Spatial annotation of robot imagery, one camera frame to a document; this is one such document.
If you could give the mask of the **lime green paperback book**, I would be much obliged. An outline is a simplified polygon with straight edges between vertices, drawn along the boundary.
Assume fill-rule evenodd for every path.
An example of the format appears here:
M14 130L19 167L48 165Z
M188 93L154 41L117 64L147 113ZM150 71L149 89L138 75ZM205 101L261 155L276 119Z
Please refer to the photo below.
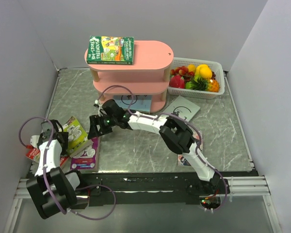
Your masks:
M63 130L68 133L67 155L71 158L93 144L93 141L87 138L88 133L74 116L63 125Z

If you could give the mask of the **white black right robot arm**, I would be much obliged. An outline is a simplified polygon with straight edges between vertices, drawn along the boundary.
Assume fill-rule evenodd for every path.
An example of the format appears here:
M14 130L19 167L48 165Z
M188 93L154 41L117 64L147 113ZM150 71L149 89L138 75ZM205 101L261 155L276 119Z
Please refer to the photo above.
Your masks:
M124 110L110 99L103 104L98 100L94 106L105 113L89 117L90 129L88 139L101 137L113 132L113 127L141 130L161 136L166 146L175 154L181 154L190 163L202 182L201 188L207 193L217 190L228 194L228 185L222 174L204 157L200 150L200 140L193 136L189 123L173 114L151 116L138 111Z

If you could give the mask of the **green Treehouse book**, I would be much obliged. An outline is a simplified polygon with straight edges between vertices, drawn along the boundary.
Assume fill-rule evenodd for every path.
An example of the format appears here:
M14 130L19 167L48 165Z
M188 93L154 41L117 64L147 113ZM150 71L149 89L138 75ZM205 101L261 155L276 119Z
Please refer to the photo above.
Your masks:
M87 64L133 65L134 37L90 36Z

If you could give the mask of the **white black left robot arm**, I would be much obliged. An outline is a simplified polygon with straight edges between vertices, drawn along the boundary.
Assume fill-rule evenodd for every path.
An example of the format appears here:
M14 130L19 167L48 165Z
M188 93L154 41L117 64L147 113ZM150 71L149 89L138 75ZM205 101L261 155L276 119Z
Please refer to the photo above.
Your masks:
M57 120L41 123L40 135L31 137L31 146L40 151L38 169L33 178L27 180L26 188L43 219L59 212L66 213L78 202L76 195L86 190L86 182L80 173L73 170L64 173L60 157L68 149L68 133Z

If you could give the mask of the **light blue book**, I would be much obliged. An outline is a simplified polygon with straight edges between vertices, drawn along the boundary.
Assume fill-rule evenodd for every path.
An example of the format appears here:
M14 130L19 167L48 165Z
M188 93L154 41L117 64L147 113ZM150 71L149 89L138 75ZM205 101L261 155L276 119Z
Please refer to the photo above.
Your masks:
M128 109L129 105L131 111L139 111L150 113L152 96L151 95L136 95L132 98L131 95L114 95L114 101L123 109Z

